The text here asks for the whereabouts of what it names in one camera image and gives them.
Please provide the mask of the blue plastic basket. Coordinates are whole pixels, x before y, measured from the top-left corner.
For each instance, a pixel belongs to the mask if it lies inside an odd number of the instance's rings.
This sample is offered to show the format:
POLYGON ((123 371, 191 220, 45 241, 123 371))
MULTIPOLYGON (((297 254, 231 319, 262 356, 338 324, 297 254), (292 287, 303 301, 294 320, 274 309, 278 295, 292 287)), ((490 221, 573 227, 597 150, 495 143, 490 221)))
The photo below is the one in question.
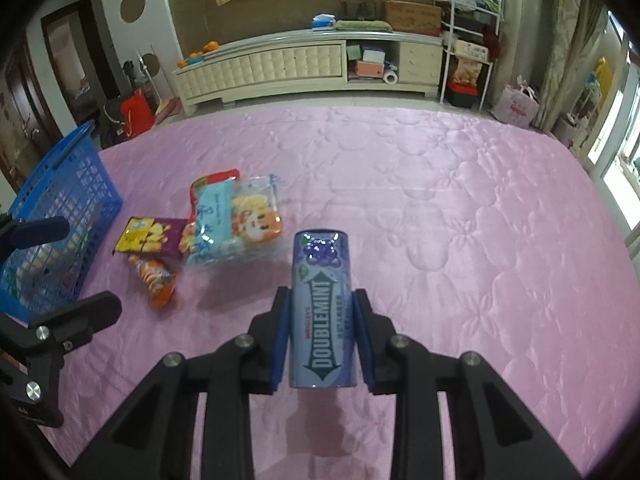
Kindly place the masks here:
POLYGON ((93 145, 93 122, 55 144, 9 208, 1 311, 28 323, 76 301, 122 199, 93 145))

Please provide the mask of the purple cracker packet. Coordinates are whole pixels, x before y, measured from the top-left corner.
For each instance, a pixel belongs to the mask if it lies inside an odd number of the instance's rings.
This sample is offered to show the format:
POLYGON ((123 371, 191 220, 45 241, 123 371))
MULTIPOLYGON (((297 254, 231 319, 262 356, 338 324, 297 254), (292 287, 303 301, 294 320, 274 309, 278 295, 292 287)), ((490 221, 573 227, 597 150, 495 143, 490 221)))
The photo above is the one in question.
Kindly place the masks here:
POLYGON ((120 254, 178 257, 186 219, 130 217, 114 246, 120 254))

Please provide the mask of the doublemint gum bottle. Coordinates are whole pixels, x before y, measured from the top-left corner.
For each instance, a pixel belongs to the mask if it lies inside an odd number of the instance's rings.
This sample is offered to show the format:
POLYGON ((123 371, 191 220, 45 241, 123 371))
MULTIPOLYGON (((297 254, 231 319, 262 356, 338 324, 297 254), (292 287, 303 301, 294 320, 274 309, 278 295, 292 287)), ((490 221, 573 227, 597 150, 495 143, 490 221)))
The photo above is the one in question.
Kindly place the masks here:
POLYGON ((356 385, 354 300, 346 233, 310 230, 295 235, 290 336, 292 387, 356 385))

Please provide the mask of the light blue cartoon packet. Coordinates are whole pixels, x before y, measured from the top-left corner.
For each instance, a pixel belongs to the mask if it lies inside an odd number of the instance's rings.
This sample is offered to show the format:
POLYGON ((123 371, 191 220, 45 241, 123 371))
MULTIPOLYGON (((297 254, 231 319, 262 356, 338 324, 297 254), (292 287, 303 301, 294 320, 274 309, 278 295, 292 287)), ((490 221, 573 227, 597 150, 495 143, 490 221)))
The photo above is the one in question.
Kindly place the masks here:
POLYGON ((255 260, 280 248, 282 232, 278 178, 241 176, 204 188, 180 250, 189 266, 255 260))

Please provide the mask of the orange small snack packet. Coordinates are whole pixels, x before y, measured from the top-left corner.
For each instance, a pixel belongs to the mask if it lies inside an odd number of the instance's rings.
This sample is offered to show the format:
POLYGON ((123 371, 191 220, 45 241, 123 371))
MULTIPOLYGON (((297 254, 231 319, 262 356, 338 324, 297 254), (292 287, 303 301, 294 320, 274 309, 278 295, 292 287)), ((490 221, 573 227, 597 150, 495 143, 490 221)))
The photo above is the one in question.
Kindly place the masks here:
POLYGON ((151 306, 155 309, 166 307, 176 286, 176 276, 162 262, 139 255, 130 255, 128 262, 142 279, 149 292, 151 306))

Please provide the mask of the brown wooden door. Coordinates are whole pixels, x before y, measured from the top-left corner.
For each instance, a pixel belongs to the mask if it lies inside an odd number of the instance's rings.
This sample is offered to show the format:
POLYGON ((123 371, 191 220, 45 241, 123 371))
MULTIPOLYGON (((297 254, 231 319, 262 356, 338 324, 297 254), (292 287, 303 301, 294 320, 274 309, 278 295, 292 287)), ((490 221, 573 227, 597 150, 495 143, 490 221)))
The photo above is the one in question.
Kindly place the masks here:
POLYGON ((21 34, 1 65, 1 171, 14 192, 61 139, 21 34))

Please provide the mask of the black bag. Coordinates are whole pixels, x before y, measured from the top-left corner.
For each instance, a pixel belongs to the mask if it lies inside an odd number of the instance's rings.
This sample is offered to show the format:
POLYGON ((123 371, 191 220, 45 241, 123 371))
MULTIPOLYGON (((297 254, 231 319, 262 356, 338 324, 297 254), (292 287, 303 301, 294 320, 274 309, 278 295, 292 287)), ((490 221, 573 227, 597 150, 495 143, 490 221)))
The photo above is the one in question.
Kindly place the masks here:
POLYGON ((106 101, 98 121, 99 141, 102 150, 129 140, 125 132, 126 122, 120 110, 120 99, 106 101))

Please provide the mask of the red bag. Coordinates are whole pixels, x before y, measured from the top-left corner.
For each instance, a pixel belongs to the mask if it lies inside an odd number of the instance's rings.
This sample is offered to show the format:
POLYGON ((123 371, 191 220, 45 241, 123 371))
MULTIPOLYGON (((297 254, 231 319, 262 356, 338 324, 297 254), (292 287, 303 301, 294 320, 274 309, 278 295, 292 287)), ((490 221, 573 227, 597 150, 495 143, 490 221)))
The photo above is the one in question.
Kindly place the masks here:
POLYGON ((129 98, 120 102, 119 110, 124 122, 124 133, 128 138, 140 136, 154 126, 154 114, 141 88, 137 88, 129 98))

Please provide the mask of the pink quilted tablecloth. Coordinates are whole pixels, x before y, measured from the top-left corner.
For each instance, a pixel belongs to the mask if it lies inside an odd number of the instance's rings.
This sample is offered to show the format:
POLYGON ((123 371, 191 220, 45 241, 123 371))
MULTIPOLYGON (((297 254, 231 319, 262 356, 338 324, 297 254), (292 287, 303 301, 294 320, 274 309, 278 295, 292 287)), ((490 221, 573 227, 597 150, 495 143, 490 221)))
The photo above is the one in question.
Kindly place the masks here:
POLYGON ((64 425, 46 435, 68 462, 166 353, 212 352, 268 310, 306 229, 347 233, 373 309, 428 350, 480 352, 580 471, 638 408, 636 272, 593 183, 548 136, 428 110, 277 106, 177 122, 101 158, 124 204, 84 292, 114 292, 122 316, 66 359, 64 425), (277 177, 280 248, 186 266, 153 309, 114 253, 122 229, 185 217, 191 183, 233 168, 277 177))

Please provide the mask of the red snack packet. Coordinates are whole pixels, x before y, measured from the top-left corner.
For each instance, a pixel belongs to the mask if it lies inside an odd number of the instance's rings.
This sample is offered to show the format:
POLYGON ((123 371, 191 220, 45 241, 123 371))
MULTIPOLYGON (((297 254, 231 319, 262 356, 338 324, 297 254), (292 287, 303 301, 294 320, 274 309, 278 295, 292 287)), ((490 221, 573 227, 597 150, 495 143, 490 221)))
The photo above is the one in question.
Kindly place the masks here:
POLYGON ((218 171, 214 174, 206 174, 204 177, 200 177, 193 181, 189 190, 190 197, 190 217, 189 221, 194 222, 196 218, 196 206, 198 206, 198 199, 200 198, 204 188, 211 184, 216 184, 228 180, 236 180, 241 177, 241 173, 236 168, 226 170, 226 171, 218 171))

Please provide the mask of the oranges on plate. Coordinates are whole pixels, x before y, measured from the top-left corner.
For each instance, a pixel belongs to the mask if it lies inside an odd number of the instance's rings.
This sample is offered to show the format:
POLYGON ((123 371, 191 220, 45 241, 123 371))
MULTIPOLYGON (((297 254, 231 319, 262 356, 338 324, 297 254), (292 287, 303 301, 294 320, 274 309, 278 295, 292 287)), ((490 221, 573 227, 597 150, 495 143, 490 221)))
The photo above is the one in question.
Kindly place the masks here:
POLYGON ((178 68, 183 68, 191 64, 195 64, 204 60, 206 54, 215 52, 219 48, 217 41, 209 41, 201 50, 190 53, 177 63, 178 68))

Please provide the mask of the pink gift bag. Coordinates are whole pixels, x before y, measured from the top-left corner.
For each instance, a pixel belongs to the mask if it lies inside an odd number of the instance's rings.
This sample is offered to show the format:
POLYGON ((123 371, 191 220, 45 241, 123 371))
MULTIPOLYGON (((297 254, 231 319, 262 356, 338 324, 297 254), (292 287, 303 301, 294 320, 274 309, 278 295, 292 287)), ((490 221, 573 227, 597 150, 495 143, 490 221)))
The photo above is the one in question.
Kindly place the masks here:
POLYGON ((507 84, 491 109, 491 115, 498 122, 527 128, 539 110, 535 91, 521 76, 516 84, 507 84))

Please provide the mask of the cream tv cabinet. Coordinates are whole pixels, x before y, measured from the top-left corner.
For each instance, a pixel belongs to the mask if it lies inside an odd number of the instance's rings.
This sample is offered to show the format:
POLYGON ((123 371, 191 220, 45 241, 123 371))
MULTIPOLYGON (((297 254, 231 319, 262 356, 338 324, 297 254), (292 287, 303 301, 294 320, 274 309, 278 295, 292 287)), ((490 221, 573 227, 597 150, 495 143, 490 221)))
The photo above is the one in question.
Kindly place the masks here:
POLYGON ((202 103, 311 92, 438 95, 442 40, 410 32, 293 30, 224 44, 174 71, 186 114, 202 103))

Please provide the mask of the blue tissue pack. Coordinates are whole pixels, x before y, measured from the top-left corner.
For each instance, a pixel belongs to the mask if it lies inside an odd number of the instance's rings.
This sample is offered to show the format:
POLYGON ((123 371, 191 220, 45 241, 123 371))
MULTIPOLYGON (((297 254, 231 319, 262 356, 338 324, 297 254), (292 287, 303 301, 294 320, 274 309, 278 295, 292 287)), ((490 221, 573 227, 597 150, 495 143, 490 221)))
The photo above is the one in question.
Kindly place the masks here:
POLYGON ((336 18, 333 14, 317 14, 311 20, 311 29, 312 30, 327 30, 334 27, 336 23, 336 18))

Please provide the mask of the green folded cloth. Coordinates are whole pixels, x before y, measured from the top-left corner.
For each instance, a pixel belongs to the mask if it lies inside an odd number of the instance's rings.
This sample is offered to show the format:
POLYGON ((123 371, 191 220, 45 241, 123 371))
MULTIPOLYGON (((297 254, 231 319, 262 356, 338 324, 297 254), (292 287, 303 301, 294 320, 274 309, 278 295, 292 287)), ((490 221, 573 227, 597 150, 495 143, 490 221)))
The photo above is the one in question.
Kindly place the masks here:
POLYGON ((337 20, 334 30, 340 32, 393 32, 393 27, 386 21, 380 20, 337 20))

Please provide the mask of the white metal shelf rack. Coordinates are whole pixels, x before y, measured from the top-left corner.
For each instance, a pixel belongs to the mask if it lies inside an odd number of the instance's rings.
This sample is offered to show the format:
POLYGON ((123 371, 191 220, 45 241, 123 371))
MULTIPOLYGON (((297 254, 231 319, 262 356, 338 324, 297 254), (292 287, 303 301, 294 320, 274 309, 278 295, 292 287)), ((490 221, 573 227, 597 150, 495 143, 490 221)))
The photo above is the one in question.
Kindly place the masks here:
POLYGON ((466 92, 481 110, 500 55, 502 0, 435 0, 442 10, 442 76, 439 99, 466 92))

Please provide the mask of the cardboard box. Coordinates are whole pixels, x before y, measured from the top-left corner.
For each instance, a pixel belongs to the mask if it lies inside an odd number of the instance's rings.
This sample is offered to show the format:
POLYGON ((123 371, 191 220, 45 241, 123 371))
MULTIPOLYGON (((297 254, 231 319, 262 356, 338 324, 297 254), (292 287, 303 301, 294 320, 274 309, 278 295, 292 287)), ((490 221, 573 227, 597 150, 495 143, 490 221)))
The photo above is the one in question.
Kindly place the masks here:
POLYGON ((395 32, 439 36, 442 9, 430 4, 388 0, 385 3, 385 21, 395 32))

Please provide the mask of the patterned curtain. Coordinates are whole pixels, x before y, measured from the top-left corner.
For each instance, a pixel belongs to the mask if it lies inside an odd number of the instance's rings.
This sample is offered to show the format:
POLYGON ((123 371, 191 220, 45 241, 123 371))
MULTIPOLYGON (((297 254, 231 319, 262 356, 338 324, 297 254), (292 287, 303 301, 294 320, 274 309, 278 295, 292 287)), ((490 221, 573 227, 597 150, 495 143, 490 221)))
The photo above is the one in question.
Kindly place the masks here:
POLYGON ((551 0, 552 44, 534 127, 549 132, 562 112, 582 63, 605 29, 603 0, 551 0))

